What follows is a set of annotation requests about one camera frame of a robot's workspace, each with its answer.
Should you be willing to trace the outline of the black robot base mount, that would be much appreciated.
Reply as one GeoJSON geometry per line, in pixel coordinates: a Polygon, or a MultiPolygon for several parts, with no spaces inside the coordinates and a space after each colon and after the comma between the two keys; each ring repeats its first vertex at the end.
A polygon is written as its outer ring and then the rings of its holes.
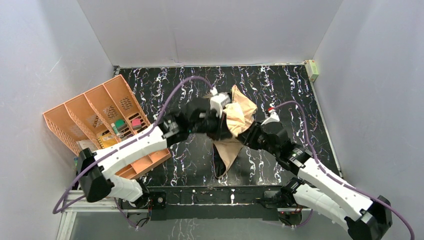
{"type": "Polygon", "coordinates": [[[118,200],[129,213],[152,212],[152,221],[177,219],[288,220],[297,224],[306,207],[275,196],[278,185],[150,186],[150,196],[140,207],[118,200]]]}

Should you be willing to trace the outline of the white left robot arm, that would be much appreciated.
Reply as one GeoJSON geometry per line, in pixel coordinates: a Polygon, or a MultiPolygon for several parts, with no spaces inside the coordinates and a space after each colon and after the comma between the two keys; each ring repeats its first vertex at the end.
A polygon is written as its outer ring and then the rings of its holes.
{"type": "Polygon", "coordinates": [[[226,93],[197,98],[180,109],[163,115],[142,132],[113,146],[92,152],[80,151],[77,162],[78,182],[86,201],[95,203],[106,197],[137,202],[149,194],[143,184],[116,173],[157,151],[185,141],[190,134],[216,136],[224,126],[223,110],[231,102],[226,93]]]}

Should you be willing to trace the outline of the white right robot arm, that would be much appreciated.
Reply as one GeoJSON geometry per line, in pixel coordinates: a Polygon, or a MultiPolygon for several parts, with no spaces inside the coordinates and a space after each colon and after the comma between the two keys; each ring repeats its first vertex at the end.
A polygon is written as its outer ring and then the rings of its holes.
{"type": "Polygon", "coordinates": [[[293,142],[280,122],[255,122],[237,139],[246,147],[275,156],[295,175],[279,195],[309,207],[342,226],[353,240],[380,240],[393,224],[390,201],[372,198],[334,174],[293,142]]]}

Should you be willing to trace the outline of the beige and black folding umbrella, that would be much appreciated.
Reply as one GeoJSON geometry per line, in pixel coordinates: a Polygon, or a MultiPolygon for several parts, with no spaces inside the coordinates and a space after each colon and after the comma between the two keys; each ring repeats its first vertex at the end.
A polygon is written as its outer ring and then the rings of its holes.
{"type": "Polygon", "coordinates": [[[213,167],[216,179],[221,179],[236,160],[243,144],[236,139],[254,122],[257,105],[244,95],[237,85],[233,85],[229,93],[230,100],[222,105],[222,115],[226,118],[223,126],[228,128],[229,136],[212,141],[213,167]]]}

